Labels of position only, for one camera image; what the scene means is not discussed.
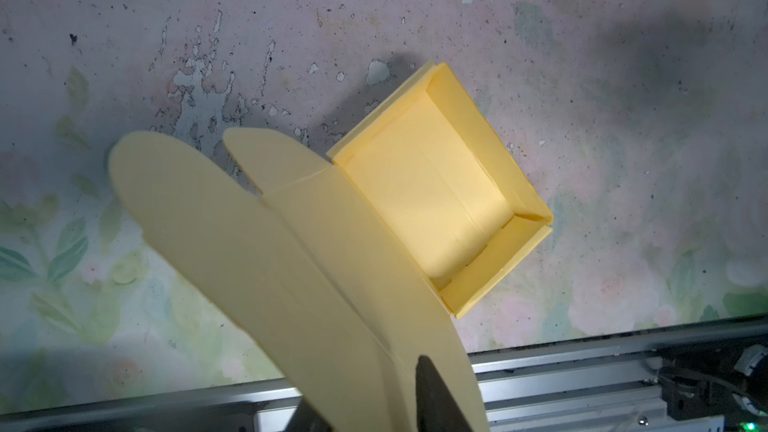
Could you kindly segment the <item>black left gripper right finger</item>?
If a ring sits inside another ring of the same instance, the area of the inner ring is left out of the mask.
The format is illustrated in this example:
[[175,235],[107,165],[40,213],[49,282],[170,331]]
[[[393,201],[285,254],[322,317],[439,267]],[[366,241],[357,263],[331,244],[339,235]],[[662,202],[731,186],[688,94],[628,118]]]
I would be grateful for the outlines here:
[[469,422],[428,356],[418,358],[415,376],[418,431],[470,432]]

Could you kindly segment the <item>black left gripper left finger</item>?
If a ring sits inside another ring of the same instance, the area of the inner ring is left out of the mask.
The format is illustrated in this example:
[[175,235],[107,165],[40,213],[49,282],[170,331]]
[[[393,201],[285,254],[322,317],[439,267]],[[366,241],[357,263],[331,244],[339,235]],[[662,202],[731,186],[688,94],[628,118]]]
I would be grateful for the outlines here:
[[296,407],[284,431],[332,432],[333,429],[305,399],[302,399]]

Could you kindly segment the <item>yellow paper box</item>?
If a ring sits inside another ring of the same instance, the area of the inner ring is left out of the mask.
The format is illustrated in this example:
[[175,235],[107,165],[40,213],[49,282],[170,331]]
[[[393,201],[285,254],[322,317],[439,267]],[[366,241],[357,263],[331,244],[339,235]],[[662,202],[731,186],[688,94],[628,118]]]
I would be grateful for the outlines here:
[[335,430],[415,430],[424,356],[486,430],[453,322],[553,215],[450,67],[425,64],[326,156],[265,128],[223,142],[252,190],[165,134],[114,146],[109,176],[145,241]]

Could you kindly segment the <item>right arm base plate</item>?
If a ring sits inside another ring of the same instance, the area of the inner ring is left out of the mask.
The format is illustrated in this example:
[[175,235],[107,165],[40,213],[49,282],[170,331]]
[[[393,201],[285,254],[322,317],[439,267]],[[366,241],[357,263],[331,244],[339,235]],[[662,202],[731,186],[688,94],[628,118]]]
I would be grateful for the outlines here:
[[720,416],[726,431],[767,429],[767,339],[717,341],[660,352],[657,381],[677,421]]

